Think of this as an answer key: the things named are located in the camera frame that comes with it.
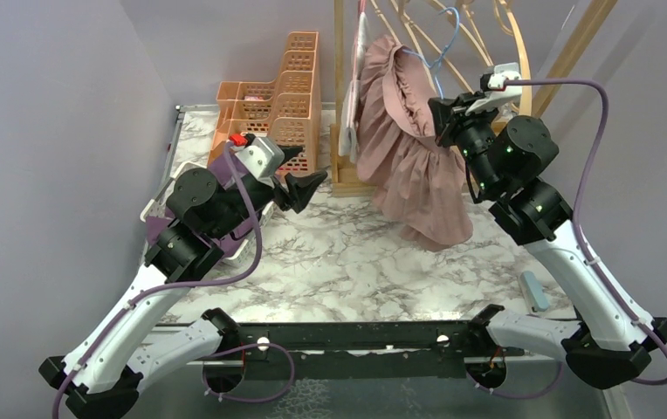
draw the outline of light blue object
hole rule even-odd
[[[524,290],[529,306],[535,312],[545,312],[549,308],[549,301],[547,301],[547,297],[544,295],[541,283],[534,276],[534,272],[521,272],[519,282],[521,283],[521,289]]]
[[[443,9],[442,11],[440,11],[439,15],[443,15],[447,11],[451,11],[452,13],[454,13],[454,16],[457,19],[457,22],[454,26],[454,34],[451,36],[450,42],[442,49],[442,53],[439,54],[439,57],[433,63],[429,63],[428,61],[426,61],[426,58],[423,55],[421,55],[417,52],[413,52],[413,51],[410,51],[410,50],[404,50],[408,54],[415,55],[415,56],[419,57],[423,61],[423,63],[426,64],[427,67],[429,67],[429,69],[432,69],[432,68],[436,67],[436,70],[434,70],[434,74],[433,74],[432,77],[434,78],[434,84],[437,85],[437,90],[439,92],[439,98],[441,98],[441,99],[444,99],[444,91],[442,90],[442,84],[439,83],[439,70],[442,69],[442,61],[444,61],[444,57],[446,57],[447,51],[451,48],[452,44],[454,44],[455,39],[457,39],[457,34],[459,33],[459,10],[457,10],[456,7],[447,7],[445,9]]]

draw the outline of white plastic basket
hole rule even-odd
[[[274,203],[267,203],[264,210],[262,210],[262,216],[259,219],[259,225],[264,227],[265,224],[267,224],[269,220],[272,219],[272,212],[274,212]],[[221,262],[235,268],[248,266],[254,258],[254,251],[256,251],[256,246],[257,237],[252,231],[248,236],[246,236],[244,241],[241,243],[241,246],[238,247],[236,253],[234,253],[231,257],[221,259]]]

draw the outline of ruffled fabric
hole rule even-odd
[[[357,175],[377,187],[382,214],[406,224],[402,238],[440,251],[472,236],[464,161],[437,146],[428,105],[436,94],[420,59],[405,48],[385,36],[365,54]]]

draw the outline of marble surface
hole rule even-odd
[[[330,164],[333,116],[321,115],[323,165]],[[172,170],[183,161],[206,163],[216,119],[213,111],[185,114]],[[527,313],[517,281],[523,271],[545,286],[551,308],[543,317],[573,317],[549,273],[492,221],[487,207],[467,208],[472,239],[431,253],[399,238],[402,226],[384,219],[369,198],[333,198],[327,183],[303,213],[274,213],[263,228],[261,264],[249,278],[192,290],[162,323],[192,322],[214,307],[236,321],[462,319],[489,303]],[[207,279],[243,270],[222,265]]]

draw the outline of gray wall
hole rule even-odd
[[[121,0],[138,35],[154,60],[172,99],[184,104],[215,103],[222,80],[269,81],[277,76],[279,61],[290,31],[320,31],[321,82],[324,101],[334,100],[333,0]],[[539,69],[552,48],[568,12],[577,0],[521,0],[515,14],[529,48],[532,67]],[[355,0],[346,1],[347,53],[356,22]],[[513,40],[495,24],[492,2],[475,2],[478,27],[496,62],[518,59]],[[389,0],[378,4],[410,45]],[[372,33],[386,32],[368,3]],[[438,45],[451,37],[451,27],[422,0],[413,0],[408,13]],[[468,80],[477,80],[482,64],[461,38],[450,59]],[[444,71],[447,92],[459,92]]]
[[[135,274],[174,112],[117,0],[0,0],[0,418]]]
[[[575,75],[609,91],[610,122],[585,200],[584,227],[635,300],[667,317],[667,2],[620,0]],[[546,179],[574,197],[599,102],[563,88],[546,114],[560,156]],[[645,374],[662,377],[659,354]],[[636,419],[667,417],[667,387],[625,386]]]

